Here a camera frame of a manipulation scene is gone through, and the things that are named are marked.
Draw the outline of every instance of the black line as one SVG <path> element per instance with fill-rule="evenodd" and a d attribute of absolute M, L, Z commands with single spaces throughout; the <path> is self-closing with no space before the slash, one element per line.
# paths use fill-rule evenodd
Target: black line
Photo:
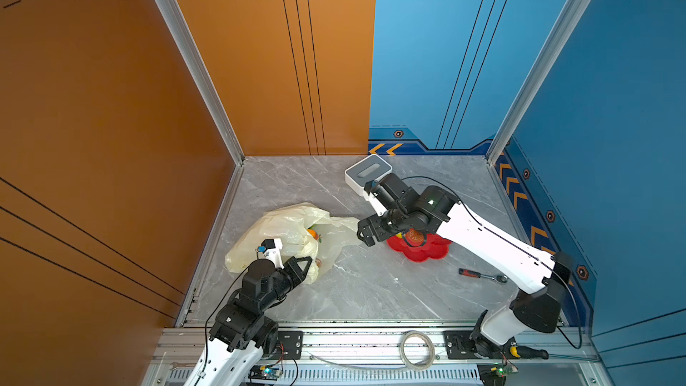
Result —
<path fill-rule="evenodd" d="M 314 145 L 317 146 L 317 155 L 319 155 L 319 139 L 317 139 L 317 126 L 314 124 L 314 106 L 312 105 L 312 90 L 309 87 L 307 59 L 304 56 L 303 25 L 300 23 L 300 7 L 298 6 L 298 0 L 296 0 L 296 13 L 298 14 L 298 29 L 300 29 L 300 46 L 303 47 L 304 77 L 305 81 L 307 81 L 307 92 L 309 93 L 309 111 L 312 114 L 312 128 L 314 129 Z"/>
<path fill-rule="evenodd" d="M 481 0 L 479 4 L 479 10 L 476 13 L 476 18 L 474 18 L 474 25 L 472 26 L 472 31 L 469 33 L 469 40 L 467 41 L 467 46 L 464 48 L 464 55 L 462 56 L 462 63 L 459 65 L 458 77 L 455 78 L 455 85 L 453 86 L 453 93 L 450 95 L 450 101 L 448 102 L 448 107 L 445 109 L 445 116 L 443 117 L 443 125 L 441 125 L 441 131 L 438 133 L 438 140 L 436 141 L 436 149 L 438 149 L 438 143 L 441 141 L 441 134 L 443 134 L 443 127 L 445 127 L 445 122 L 448 120 L 448 112 L 450 112 L 450 105 L 453 103 L 453 96 L 455 96 L 455 89 L 458 87 L 459 75 L 462 73 L 462 66 L 464 65 L 464 60 L 467 58 L 467 51 L 469 50 L 469 44 L 471 43 L 471 38 L 474 35 L 474 29 L 476 28 L 476 21 L 479 20 L 479 14 L 481 13 L 481 6 L 484 4 L 484 0 Z"/>
<path fill-rule="evenodd" d="M 307 149 L 312 155 L 312 148 L 309 147 L 309 132 L 307 131 L 307 120 L 304 117 L 303 93 L 300 91 L 300 78 L 298 78 L 298 66 L 296 65 L 296 53 L 293 49 L 293 38 L 291 37 L 291 26 L 288 23 L 288 11 L 286 11 L 286 0 L 283 0 L 283 13 L 286 15 L 286 27 L 288 28 L 288 39 L 291 41 L 291 54 L 293 55 L 293 68 L 296 70 L 296 82 L 298 84 L 298 95 L 300 95 L 300 107 L 303 110 L 304 134 L 307 137 Z"/>
<path fill-rule="evenodd" d="M 606 367 L 606 368 L 609 370 L 610 368 L 628 367 L 629 365 L 640 365 L 643 363 L 651 363 L 651 362 L 671 361 L 672 359 L 680 359 L 680 358 L 686 358 L 686 355 L 670 356 L 669 358 L 651 359 L 650 361 L 625 363 L 625 364 L 614 365 L 613 367 Z"/>
<path fill-rule="evenodd" d="M 319 119 L 322 123 L 322 141 L 324 142 L 324 155 L 327 154 L 327 139 L 324 137 L 324 115 L 322 114 L 322 96 L 319 92 L 319 73 L 317 72 L 317 55 L 314 51 L 314 30 L 312 30 L 312 10 L 307 0 L 307 12 L 309 13 L 309 34 L 312 36 L 312 56 L 314 57 L 314 77 L 317 81 L 317 99 L 319 101 Z"/>
<path fill-rule="evenodd" d="M 488 28 L 488 22 L 491 21 L 491 14 L 493 13 L 493 8 L 498 0 L 493 0 L 491 4 L 491 10 L 488 12 L 488 18 L 486 18 L 486 23 L 484 24 L 484 30 L 481 32 L 481 38 L 479 39 L 479 44 L 476 47 L 476 52 L 474 53 L 474 60 L 472 60 L 472 65 L 469 67 L 469 73 L 467 73 L 467 79 L 464 81 L 464 87 L 462 87 L 462 93 L 459 95 L 458 107 L 455 108 L 455 115 L 453 115 L 453 120 L 450 122 L 450 127 L 448 128 L 448 134 L 445 136 L 445 143 L 443 143 L 443 149 L 448 145 L 448 137 L 450 137 L 450 131 L 453 129 L 453 124 L 455 123 L 455 117 L 458 116 L 459 104 L 462 102 L 462 97 L 464 96 L 464 91 L 467 89 L 467 83 L 469 82 L 469 76 L 471 76 L 471 71 L 474 69 L 474 63 L 476 63 L 476 57 L 479 55 L 479 49 L 481 49 L 481 42 L 484 40 L 484 35 L 486 34 L 486 29 Z"/>
<path fill-rule="evenodd" d="M 625 348 L 627 348 L 627 347 L 633 347 L 633 346 L 639 346 L 640 344 L 652 343 L 653 341 L 660 341 L 660 340 L 666 340 L 666 339 L 673 339 L 674 337 L 680 337 L 680 336 L 682 336 L 682 335 L 686 335 L 686 332 L 682 332 L 681 334 L 668 335 L 668 336 L 666 336 L 666 337 L 661 337 L 661 338 L 658 338 L 658 339 L 652 339 L 652 340 L 641 341 L 640 343 L 627 344 L 626 346 L 613 347 L 613 348 L 607 349 L 607 350 L 600 350 L 600 353 L 603 353 L 603 352 L 612 352 L 613 350 L 625 349 Z"/>
<path fill-rule="evenodd" d="M 472 94 L 474 94 L 474 88 L 476 87 L 476 83 L 479 81 L 479 76 L 481 76 L 481 70 L 484 68 L 484 63 L 486 63 L 486 57 L 488 56 L 488 51 L 491 50 L 491 44 L 493 43 L 493 38 L 495 38 L 495 32 L 498 30 L 498 25 L 500 25 L 500 19 L 503 17 L 503 12 L 505 11 L 505 6 L 507 6 L 508 0 L 505 0 L 505 3 L 503 4 L 503 8 L 500 10 L 500 15 L 498 16 L 498 22 L 495 23 L 495 29 L 493 29 L 493 34 L 491 35 L 491 40 L 488 42 L 488 48 L 486 48 L 486 54 L 484 54 L 484 59 L 481 62 L 481 66 L 479 67 L 479 73 L 476 75 L 476 79 L 474 80 L 474 85 L 472 85 L 472 90 L 469 93 L 469 98 L 467 99 L 467 104 L 464 106 L 464 110 L 462 111 L 462 117 L 459 119 L 459 124 L 458 124 L 458 129 L 455 130 L 455 135 L 453 136 L 453 141 L 450 143 L 450 147 L 452 147 L 455 144 L 455 139 L 458 138 L 458 132 L 459 128 L 462 126 L 462 120 L 464 120 L 464 115 L 467 113 L 467 107 L 469 107 L 469 101 L 471 100 Z"/>
<path fill-rule="evenodd" d="M 156 276 L 154 273 L 152 273 L 151 271 L 147 270 L 146 268 L 144 268 L 143 266 L 141 266 L 141 265 L 138 264 L 137 262 L 134 262 L 131 258 L 128 258 L 128 257 L 125 256 L 123 253 L 118 252 L 115 248 L 113 248 L 113 247 L 111 247 L 111 246 L 105 244 L 105 242 L 103 242 L 103 241 L 100 240 L 99 238 L 93 236 L 91 233 L 89 233 L 89 232 L 86 231 L 85 229 L 81 228 L 80 226 L 77 226 L 76 224 L 74 224 L 73 222 L 71 222 L 69 219 L 65 218 L 65 217 L 62 216 L 61 214 L 59 214 L 59 213 L 55 212 L 54 210 L 50 209 L 49 207 L 47 207 L 45 204 L 43 204 L 43 203 L 39 202 L 38 200 L 34 199 L 34 198 L 31 197 L 29 194 L 23 192 L 22 190 L 20 190 L 20 189 L 17 188 L 16 186 L 14 186 L 14 185 L 12 185 L 11 183 L 7 182 L 7 181 L 4 180 L 2 177 L 0 177 L 0 181 L 2 181 L 2 182 L 4 182 L 5 184 L 11 186 L 14 190 L 17 190 L 18 192 L 22 193 L 22 195 L 24 195 L 24 196 L 30 198 L 31 201 L 37 203 L 40 207 L 42 207 L 42 208 L 46 209 L 48 212 L 50 212 L 50 213 L 56 215 L 58 218 L 62 219 L 64 222 L 68 223 L 70 226 L 73 226 L 74 228 L 78 229 L 79 231 L 81 231 L 82 233 L 84 233 L 86 236 L 88 236 L 88 237 L 92 238 L 93 240 L 97 241 L 98 243 L 102 244 L 103 246 L 105 246 L 106 248 L 108 248 L 109 250 L 111 250 L 112 252 L 114 252 L 114 253 L 116 253 L 117 255 L 119 255 L 119 256 L 121 256 L 122 258 L 124 258 L 126 261 L 131 262 L 133 265 L 135 265 L 135 266 L 138 267 L 139 269 L 141 269 L 141 270 L 145 271 L 146 273 L 150 274 L 150 276 L 152 276 L 152 277 L 158 279 L 160 282 L 166 284 L 168 287 L 174 289 L 175 291 L 177 291 L 177 292 L 180 293 L 181 295 L 183 295 L 183 296 L 186 295 L 186 294 L 184 294 L 182 291 L 179 291 L 177 288 L 171 286 L 171 285 L 170 285 L 169 283 L 167 283 L 166 281 L 160 279 L 160 278 L 159 278 L 158 276 Z"/>
<path fill-rule="evenodd" d="M 628 328 L 628 327 L 630 327 L 630 326 L 638 325 L 638 324 L 640 324 L 640 323 L 654 321 L 654 320 L 656 320 L 656 319 L 660 319 L 661 317 L 670 316 L 670 315 L 675 315 L 676 313 L 681 313 L 681 312 L 683 312 L 683 311 L 686 311 L 686 308 L 682 308 L 681 310 L 676 310 L 676 311 L 673 311 L 673 312 L 671 312 L 671 313 L 665 313 L 664 315 L 659 315 L 659 316 L 656 316 L 656 317 L 651 317 L 650 319 L 642 320 L 642 321 L 639 321 L 639 322 L 630 323 L 629 325 L 620 326 L 619 328 L 615 328 L 615 329 L 613 329 L 613 330 L 609 330 L 609 331 L 605 331 L 605 332 L 601 332 L 601 333 L 599 333 L 599 334 L 596 334 L 596 335 L 594 335 L 593 337 L 598 337 L 598 336 L 600 336 L 600 335 L 607 334 L 608 332 L 614 332 L 614 331 L 622 330 L 622 329 Z"/>
<path fill-rule="evenodd" d="M 76 271 L 74 271 L 74 270 L 72 270 L 72 269 L 70 269 L 70 268 L 68 268 L 68 267 L 65 267 L 64 265 L 61 265 L 61 264 L 58 264 L 58 263 L 55 262 L 55 261 L 49 260 L 48 258 L 46 258 L 46 257 L 44 257 L 44 256 L 41 256 L 41 255 L 39 255 L 38 253 L 32 252 L 32 251 L 26 249 L 25 247 L 22 247 L 22 246 L 20 246 L 20 245 L 18 245 L 18 244 L 16 244 L 16 243 L 13 243 L 13 242 L 9 241 L 9 240 L 6 239 L 6 238 L 0 237 L 0 240 L 2 240 L 2 241 L 5 242 L 5 243 L 11 244 L 12 246 L 16 247 L 17 249 L 21 249 L 21 250 L 24 251 L 24 252 L 30 253 L 30 254 L 33 255 L 33 256 L 37 256 L 38 258 L 40 258 L 40 259 L 42 259 L 42 260 L 44 260 L 44 261 L 47 261 L 47 262 L 49 262 L 49 263 L 51 263 L 51 264 L 53 264 L 53 265 L 56 265 L 57 267 L 59 267 L 59 268 L 61 268 L 61 269 L 65 269 L 65 270 L 67 270 L 67 271 L 70 272 L 70 273 L 74 273 L 76 276 L 79 276 L 80 278 L 86 279 L 86 280 L 88 280 L 89 282 L 95 283 L 96 285 L 99 285 L 99 286 L 101 286 L 101 287 L 103 287 L 103 288 L 105 288 L 105 289 L 109 289 L 110 291 L 112 291 L 112 292 L 114 292 L 114 293 L 116 293 L 116 294 L 119 294 L 119 295 L 122 296 L 122 297 L 128 298 L 129 300 L 131 300 L 131 301 L 133 301 L 133 302 L 137 302 L 138 304 L 140 304 L 140 305 L 142 305 L 142 306 L 148 307 L 148 308 L 150 308 L 150 309 L 156 311 L 157 313 L 160 313 L 161 315 L 165 315 L 165 316 L 170 317 L 170 318 L 172 318 L 172 319 L 176 319 L 174 316 L 169 316 L 167 313 L 164 313 L 164 312 L 162 312 L 162 311 L 159 311 L 159 310 L 157 310 L 155 307 L 151 307 L 151 306 L 147 305 L 147 304 L 144 303 L 144 302 L 140 302 L 139 300 L 136 300 L 135 298 L 129 297 L 129 296 L 127 296 L 127 295 L 125 295 L 125 294 L 123 294 L 123 293 L 121 293 L 121 292 L 119 292 L 119 291 L 115 291 L 114 289 L 108 287 L 107 285 L 104 285 L 104 284 L 102 284 L 102 283 L 100 283 L 100 282 L 98 282 L 98 281 L 96 281 L 96 280 L 91 279 L 91 278 L 87 278 L 86 276 L 82 275 L 81 273 L 77 273 Z"/>
<path fill-rule="evenodd" d="M 12 3 L 10 3 L 10 4 L 6 4 L 5 6 L 3 6 L 3 9 L 4 9 L 4 8 L 9 8 L 9 7 L 12 6 L 13 4 L 17 4 L 17 3 L 20 3 L 20 2 L 21 2 L 21 0 L 17 0 L 16 2 L 12 2 Z"/>
<path fill-rule="evenodd" d="M 173 304 L 175 304 L 175 305 L 181 307 L 181 305 L 175 303 L 174 301 L 170 300 L 170 299 L 167 298 L 166 296 L 163 296 L 163 295 L 160 294 L 159 292 L 153 291 L 152 289 L 150 289 L 150 288 L 146 287 L 145 285 L 143 285 L 141 282 L 138 282 L 138 281 L 136 281 L 135 279 L 132 279 L 132 278 L 128 277 L 127 275 L 125 275 L 125 274 L 122 273 L 121 271 L 116 270 L 116 269 L 110 267 L 109 265 L 105 264 L 104 262 L 102 262 L 102 261 L 100 261 L 100 260 L 98 260 L 98 259 L 96 259 L 96 258 L 93 258 L 93 257 L 90 256 L 88 253 L 81 251 L 80 249 L 78 249 L 77 247 L 72 246 L 71 244 L 68 244 L 67 242 L 65 242 L 65 241 L 62 240 L 61 238 L 58 238 L 57 236 L 54 236 L 54 235 L 48 233 L 48 232 L 45 231 L 43 228 L 38 227 L 37 225 L 34 225 L 33 223 L 30 223 L 30 222 L 27 221 L 26 219 L 23 219 L 23 218 L 20 217 L 19 215 L 17 215 L 17 214 L 15 214 L 15 213 L 11 212 L 10 210 L 7 210 L 7 209 L 5 209 L 5 208 L 2 207 L 2 206 L 0 206 L 0 210 L 2 210 L 2 211 L 5 212 L 5 213 L 11 214 L 13 217 L 19 219 L 19 220 L 22 221 L 23 223 L 26 223 L 26 224 L 30 225 L 31 227 L 33 227 L 33 228 L 39 230 L 39 231 L 42 232 L 43 234 L 45 234 L 45 235 L 47 235 L 47 236 L 50 236 L 50 237 L 54 238 L 56 241 L 60 242 L 61 244 L 65 244 L 66 246 L 71 247 L 71 248 L 74 249 L 76 252 L 81 253 L 82 255 L 85 255 L 85 256 L 89 257 L 89 258 L 92 259 L 93 261 L 96 261 L 98 264 L 107 267 L 108 269 L 114 271 L 115 273 L 119 274 L 120 276 L 123 276 L 123 277 L 129 279 L 129 280 L 132 281 L 133 283 L 136 283 L 136 284 L 141 285 L 143 288 L 146 288 L 146 289 L 148 289 L 150 292 L 152 292 L 152 293 L 154 293 L 154 294 L 157 294 L 158 296 L 161 296 L 162 298 L 164 298 L 164 299 L 167 300 L 168 302 L 173 303 Z"/>

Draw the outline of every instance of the red screwdriver handle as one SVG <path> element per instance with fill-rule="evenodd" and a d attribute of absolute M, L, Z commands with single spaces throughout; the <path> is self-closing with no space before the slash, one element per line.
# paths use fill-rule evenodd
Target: red screwdriver handle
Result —
<path fill-rule="evenodd" d="M 463 276 L 469 276 L 470 278 L 480 278 L 481 273 L 478 271 L 472 271 L 472 270 L 466 270 L 466 269 L 459 269 L 459 274 L 462 274 Z"/>

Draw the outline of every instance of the black cable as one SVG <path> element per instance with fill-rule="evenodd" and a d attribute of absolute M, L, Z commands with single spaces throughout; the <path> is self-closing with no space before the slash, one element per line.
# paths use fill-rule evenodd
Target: black cable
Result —
<path fill-rule="evenodd" d="M 580 348 L 581 348 L 581 341 L 579 341 L 579 347 L 576 347 L 576 346 L 574 346 L 574 345 L 571 343 L 571 340 L 567 337 L 567 334 L 565 334 L 565 332 L 562 331 L 562 329 L 561 329 L 559 326 L 557 327 L 557 329 L 558 329 L 558 331 L 560 331 L 560 333 L 562 334 L 562 336 L 565 338 L 565 340 L 567 340 L 567 342 L 570 344 L 571 347 L 574 347 L 575 349 L 580 349 Z"/>
<path fill-rule="evenodd" d="M 400 179 L 400 180 L 401 180 L 401 181 L 404 181 L 405 179 L 414 179 L 415 177 L 421 177 L 421 178 L 424 178 L 424 179 L 428 179 L 428 180 L 430 180 L 430 181 L 433 181 L 433 182 L 435 182 L 436 184 L 439 184 L 439 185 L 441 185 L 443 188 L 445 188 L 445 189 L 447 189 L 448 191 L 450 191 L 450 193 L 451 193 L 452 195 L 454 195 L 455 197 L 459 198 L 458 194 L 457 194 L 455 191 L 451 190 L 450 187 L 449 187 L 448 185 L 443 184 L 443 183 L 441 183 L 441 182 L 435 180 L 435 179 L 432 178 L 432 177 L 428 177 L 428 176 L 407 176 L 407 177 L 404 177 L 404 178 L 402 178 L 402 179 Z"/>
<path fill-rule="evenodd" d="M 208 341 L 208 339 L 207 339 L 207 323 L 210 322 L 210 319 L 212 319 L 212 316 L 214 316 L 215 312 L 218 310 L 219 306 L 222 304 L 222 301 L 224 301 L 224 298 L 227 297 L 228 292 L 231 290 L 231 288 L 233 288 L 233 285 L 236 284 L 236 281 L 241 277 L 241 275 L 242 275 L 243 273 L 245 273 L 245 271 L 248 270 L 248 267 L 249 267 L 249 266 L 250 266 L 250 265 L 248 265 L 246 268 L 244 268 L 243 271 L 241 271 L 241 273 L 240 273 L 238 276 L 236 276 L 236 279 L 234 279 L 233 282 L 231 282 L 231 284 L 230 284 L 230 285 L 228 286 L 228 288 L 227 288 L 227 292 L 224 293 L 224 296 L 219 300 L 219 304 L 215 307 L 214 310 L 212 310 L 212 313 L 210 313 L 210 315 L 207 317 L 207 320 L 205 321 L 205 327 L 204 327 L 204 333 L 205 333 L 205 361 L 204 361 L 204 363 L 202 364 L 202 370 L 198 373 L 198 380 L 195 381 L 195 384 L 194 384 L 193 386 L 198 386 L 198 382 L 199 382 L 200 379 L 201 379 L 200 374 L 203 373 L 203 372 L 205 372 L 205 368 L 207 368 L 207 358 L 209 358 L 209 347 L 210 347 L 209 341 Z M 236 296 L 236 295 L 238 294 L 238 292 L 240 292 L 240 291 L 241 291 L 240 288 L 236 289 L 236 290 L 231 294 L 231 297 L 229 298 L 229 300 L 232 300 L 233 297 Z"/>
<path fill-rule="evenodd" d="M 271 307 L 276 307 L 276 306 L 280 305 L 281 303 L 283 303 L 284 301 L 286 301 L 286 297 L 287 297 L 287 296 L 283 296 L 283 298 L 281 298 L 279 301 L 275 302 L 274 304 L 270 305 L 270 306 L 267 307 L 265 310 L 269 310 Z"/>
<path fill-rule="evenodd" d="M 440 184 L 441 186 L 445 187 L 448 191 L 450 191 L 453 195 L 455 195 L 455 197 L 458 198 L 458 201 L 462 204 L 462 206 L 464 207 L 464 209 L 467 210 L 467 213 L 469 213 L 469 216 L 474 220 L 474 222 L 476 222 L 477 224 L 479 224 L 480 227 L 484 227 L 483 224 L 481 224 L 479 221 L 477 221 L 477 219 L 474 217 L 474 215 L 472 215 L 472 213 L 471 213 L 471 212 L 469 211 L 469 209 L 467 208 L 467 205 L 464 204 L 464 203 L 462 202 L 462 200 L 461 200 L 461 199 L 459 198 L 459 196 L 455 193 L 455 191 L 453 191 L 452 189 L 450 189 L 450 188 L 448 187 L 448 185 L 445 185 L 445 184 L 443 184 L 443 183 L 441 183 L 441 182 L 439 182 L 439 181 L 437 181 L 437 180 L 435 180 L 435 179 L 433 179 L 433 178 L 431 178 L 431 177 L 428 177 L 428 176 L 408 176 L 408 177 L 402 178 L 401 180 L 404 181 L 405 179 L 411 179 L 411 178 L 413 178 L 413 177 L 423 177 L 423 178 L 425 178 L 425 179 L 431 180 L 431 181 L 433 181 L 433 182 L 435 182 L 435 183 L 437 183 L 437 184 Z M 560 330 L 560 332 L 562 333 L 562 336 L 567 340 L 567 342 L 570 344 L 571 347 L 574 347 L 575 349 L 580 349 L 581 346 L 583 345 L 583 337 L 582 337 L 582 333 L 581 333 L 581 313 L 579 312 L 579 306 L 576 304 L 576 298 L 574 298 L 574 294 L 572 294 L 569 284 L 567 284 L 566 281 L 562 280 L 562 278 L 560 277 L 559 274 L 557 274 L 556 271 L 554 271 L 552 268 L 548 267 L 544 262 L 541 262 L 541 260 L 538 259 L 536 256 L 533 256 L 531 253 L 529 253 L 529 252 L 527 252 L 526 250 L 520 248 L 519 246 L 517 246 L 516 244 L 512 243 L 511 241 L 509 241 L 507 238 L 504 238 L 504 237 L 501 236 L 500 234 L 494 232 L 492 229 L 489 229 L 488 227 L 484 227 L 484 229 L 485 229 L 486 231 L 490 232 L 491 234 L 493 234 L 494 236 L 500 237 L 500 238 L 501 238 L 502 240 L 504 240 L 505 242 L 510 243 L 510 245 L 516 247 L 517 249 L 519 249 L 520 251 L 522 251 L 523 253 L 525 253 L 527 256 L 529 256 L 529 257 L 535 259 L 536 261 L 540 262 L 541 265 L 543 265 L 545 268 L 547 268 L 548 270 L 550 270 L 555 276 L 557 276 L 558 279 L 560 279 L 560 283 L 562 283 L 562 284 L 565 286 L 565 288 L 567 289 L 567 292 L 568 292 L 569 295 L 571 296 L 571 302 L 574 303 L 574 311 L 576 312 L 576 320 L 577 320 L 576 326 L 577 326 L 577 329 L 578 329 L 578 331 L 579 331 L 579 347 L 574 346 L 574 345 L 571 343 L 570 339 L 567 338 L 567 336 L 562 332 L 562 330 Z"/>
<path fill-rule="evenodd" d="M 298 372 L 300 371 L 300 369 L 298 368 L 298 362 L 296 361 L 295 358 L 292 358 L 292 359 L 293 359 L 293 362 L 296 363 L 296 378 L 293 379 L 290 386 L 293 386 L 295 384 L 296 380 L 298 380 Z"/>

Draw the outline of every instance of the red flower-shaped plate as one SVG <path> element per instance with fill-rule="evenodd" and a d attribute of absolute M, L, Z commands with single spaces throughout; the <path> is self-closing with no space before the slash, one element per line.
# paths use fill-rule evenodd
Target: red flower-shaped plate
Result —
<path fill-rule="evenodd" d="M 417 245 L 417 247 L 409 246 L 402 237 L 397 236 L 392 236 L 386 243 L 388 243 L 388 246 L 395 252 L 402 252 L 408 260 L 413 262 L 424 262 L 429 258 L 440 260 L 448 255 L 448 248 L 452 243 L 450 240 L 441 236 L 436 236 L 435 234 L 427 234 L 426 243 L 421 245 L 424 236 L 419 233 L 414 233 L 416 232 L 411 229 L 405 237 L 409 244 Z"/>

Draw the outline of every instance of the blue wall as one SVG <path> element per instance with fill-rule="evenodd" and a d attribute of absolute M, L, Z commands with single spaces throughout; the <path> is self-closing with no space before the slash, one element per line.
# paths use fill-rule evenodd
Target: blue wall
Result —
<path fill-rule="evenodd" d="M 513 138 L 597 279 L 618 385 L 684 382 L 685 34 L 686 0 L 592 0 Z"/>
<path fill-rule="evenodd" d="M 493 137 L 565 0 L 483 0 L 476 19 L 481 1 L 377 0 L 372 127 L 407 127 L 430 149 Z"/>

